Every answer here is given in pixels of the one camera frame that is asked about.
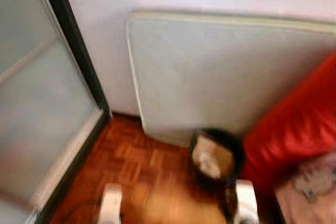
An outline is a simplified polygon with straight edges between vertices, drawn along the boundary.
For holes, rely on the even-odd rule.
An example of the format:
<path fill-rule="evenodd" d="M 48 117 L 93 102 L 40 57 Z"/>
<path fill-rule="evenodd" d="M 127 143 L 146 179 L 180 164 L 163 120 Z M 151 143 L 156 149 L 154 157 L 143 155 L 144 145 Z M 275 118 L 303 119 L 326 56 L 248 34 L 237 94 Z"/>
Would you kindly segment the grey mattress with green piping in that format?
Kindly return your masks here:
<path fill-rule="evenodd" d="M 188 146 L 202 128 L 247 133 L 335 49 L 336 25 L 144 10 L 125 39 L 144 133 Z"/>

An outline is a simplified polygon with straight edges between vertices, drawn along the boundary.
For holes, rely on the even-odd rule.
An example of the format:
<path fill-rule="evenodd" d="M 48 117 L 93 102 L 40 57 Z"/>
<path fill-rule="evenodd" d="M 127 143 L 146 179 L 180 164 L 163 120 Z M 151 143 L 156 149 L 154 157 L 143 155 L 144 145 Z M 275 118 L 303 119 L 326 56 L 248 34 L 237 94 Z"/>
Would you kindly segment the pink cartoon bear blanket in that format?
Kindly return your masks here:
<path fill-rule="evenodd" d="M 336 154 L 325 154 L 298 165 L 275 188 L 286 224 L 334 224 Z"/>

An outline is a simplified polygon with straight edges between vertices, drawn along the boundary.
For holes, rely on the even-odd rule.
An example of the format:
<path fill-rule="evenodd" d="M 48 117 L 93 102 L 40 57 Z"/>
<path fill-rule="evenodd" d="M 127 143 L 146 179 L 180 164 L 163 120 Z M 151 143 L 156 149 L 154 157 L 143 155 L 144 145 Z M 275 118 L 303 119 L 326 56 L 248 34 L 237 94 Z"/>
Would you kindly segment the frosted glass sliding door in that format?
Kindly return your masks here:
<path fill-rule="evenodd" d="M 50 222 L 109 107 L 69 0 L 0 0 L 0 224 Z"/>

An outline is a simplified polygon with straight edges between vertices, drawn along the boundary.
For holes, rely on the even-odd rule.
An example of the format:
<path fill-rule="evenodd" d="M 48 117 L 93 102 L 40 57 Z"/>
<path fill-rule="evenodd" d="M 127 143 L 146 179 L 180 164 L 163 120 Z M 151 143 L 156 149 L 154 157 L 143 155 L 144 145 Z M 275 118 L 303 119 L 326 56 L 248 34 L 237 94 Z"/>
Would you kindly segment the brown paper bag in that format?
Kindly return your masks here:
<path fill-rule="evenodd" d="M 192 161 L 202 174 L 214 180 L 227 179 L 236 166 L 231 150 L 203 135 L 195 138 Z"/>

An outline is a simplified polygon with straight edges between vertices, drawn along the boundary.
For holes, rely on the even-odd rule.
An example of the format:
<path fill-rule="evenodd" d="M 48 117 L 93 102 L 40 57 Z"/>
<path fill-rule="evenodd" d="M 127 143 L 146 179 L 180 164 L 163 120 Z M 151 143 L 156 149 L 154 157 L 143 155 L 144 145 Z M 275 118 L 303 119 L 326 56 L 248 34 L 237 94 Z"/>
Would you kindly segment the black waste basket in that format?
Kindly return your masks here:
<path fill-rule="evenodd" d="M 225 180 L 214 180 L 209 177 L 206 177 L 202 172 L 197 169 L 194 162 L 192 161 L 192 151 L 194 150 L 195 138 L 199 135 L 206 136 L 211 138 L 214 142 L 225 146 L 231 152 L 233 152 L 235 157 L 235 169 L 233 174 Z M 228 133 L 227 131 L 217 130 L 215 128 L 205 128 L 201 130 L 195 131 L 190 143 L 190 162 L 191 167 L 194 171 L 195 180 L 202 184 L 202 186 L 206 188 L 218 188 L 225 186 L 226 183 L 233 183 L 237 180 L 240 172 L 242 171 L 242 167 L 245 163 L 245 151 L 242 146 L 242 143 L 238 138 Z"/>

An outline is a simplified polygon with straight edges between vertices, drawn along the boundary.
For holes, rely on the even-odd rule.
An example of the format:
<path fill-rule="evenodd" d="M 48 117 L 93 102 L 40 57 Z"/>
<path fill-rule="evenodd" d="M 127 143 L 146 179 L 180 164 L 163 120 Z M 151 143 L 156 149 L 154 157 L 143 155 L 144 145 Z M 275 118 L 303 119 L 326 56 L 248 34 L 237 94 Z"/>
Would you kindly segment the red sofa cushion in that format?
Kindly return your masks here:
<path fill-rule="evenodd" d="M 336 54 L 329 56 L 245 135 L 242 178 L 271 195 L 281 177 L 336 143 Z"/>

